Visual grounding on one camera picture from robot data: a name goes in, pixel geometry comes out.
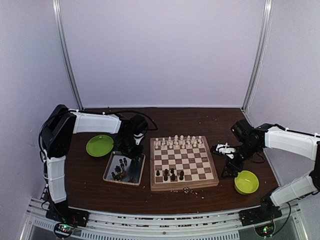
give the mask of lime green bowl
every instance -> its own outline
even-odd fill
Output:
[[[86,144],[86,152],[93,157],[107,155],[113,148],[114,140],[107,135],[95,136]]]
[[[252,194],[259,188],[259,180],[252,172],[242,171],[234,179],[234,187],[242,195]]]

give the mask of brown tabletop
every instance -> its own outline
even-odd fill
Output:
[[[218,186],[199,188],[192,193],[150,190],[150,138],[174,135],[206,136],[209,146],[218,143],[239,145],[230,128],[244,118],[237,108],[135,108],[151,116],[158,131],[149,131],[142,143],[146,161],[141,184],[132,186],[103,181],[110,154],[91,157],[86,144],[98,133],[73,135],[65,161],[65,187],[70,207],[124,214],[189,214],[216,212],[256,206],[260,198],[278,187],[268,161],[262,164],[247,160],[244,169],[256,174],[259,189],[249,195],[240,195],[234,188],[234,178],[219,179]],[[95,109],[93,111],[110,111]],[[226,157],[213,156],[218,175]]]

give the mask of white wall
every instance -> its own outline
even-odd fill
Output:
[[[85,107],[240,107],[264,0],[62,0]]]
[[[45,185],[39,129],[57,104],[76,107],[52,1],[0,1],[0,73],[0,239],[13,240]]]
[[[249,119],[320,133],[320,1],[276,1],[267,49]],[[282,184],[310,172],[314,162],[268,149]],[[299,202],[312,240],[320,239],[320,194]]]

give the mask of chessboard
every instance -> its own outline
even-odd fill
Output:
[[[219,184],[205,136],[150,139],[151,191],[205,188]]]

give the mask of black cable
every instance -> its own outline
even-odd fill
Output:
[[[279,233],[279,232],[284,228],[284,226],[287,224],[287,222],[288,222],[288,220],[289,220],[289,218],[290,218],[290,216],[291,216],[291,205],[290,205],[288,202],[287,202],[286,204],[288,204],[288,206],[289,206],[289,214],[288,214],[288,217],[286,218],[284,224],[278,229],[278,231],[276,231],[275,233],[272,234],[272,237],[273,237],[274,235],[276,235],[277,233]]]

